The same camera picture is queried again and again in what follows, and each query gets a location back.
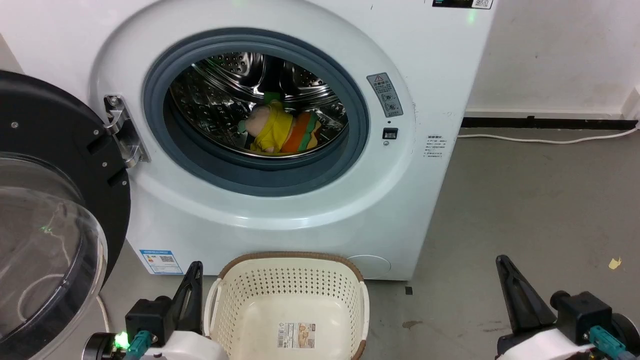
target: plush toy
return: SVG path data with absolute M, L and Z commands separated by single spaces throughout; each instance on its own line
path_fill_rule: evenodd
M 318 145 L 317 133 L 322 123 L 315 113 L 305 112 L 294 118 L 277 100 L 255 106 L 238 131 L 255 138 L 251 150 L 261 152 L 298 152 Z

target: white plastic basket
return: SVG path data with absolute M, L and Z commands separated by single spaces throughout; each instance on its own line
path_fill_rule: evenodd
M 231 360 L 356 360 L 369 330 L 367 286 L 339 256 L 241 256 L 211 286 L 204 329 Z

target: orange fabric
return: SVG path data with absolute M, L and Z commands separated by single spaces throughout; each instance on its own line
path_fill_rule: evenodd
M 298 147 L 300 146 L 300 142 L 302 138 L 307 133 L 307 125 L 309 124 L 309 120 L 311 119 L 310 113 L 302 113 L 298 117 L 296 121 L 296 125 L 294 125 L 293 130 L 291 131 L 291 136 L 284 143 L 280 152 L 297 152 Z

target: blue and white sticker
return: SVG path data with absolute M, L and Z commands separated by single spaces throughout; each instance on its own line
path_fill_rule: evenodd
M 154 274 L 182 275 L 178 261 L 169 250 L 140 250 Z

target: gray sticker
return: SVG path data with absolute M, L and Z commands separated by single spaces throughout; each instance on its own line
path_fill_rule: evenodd
M 371 87 L 373 87 L 373 91 L 376 92 L 386 117 L 400 116 L 403 114 L 396 89 L 391 83 L 391 80 L 389 80 L 389 75 L 387 75 L 386 72 L 369 75 L 367 76 L 367 80 L 369 80 Z

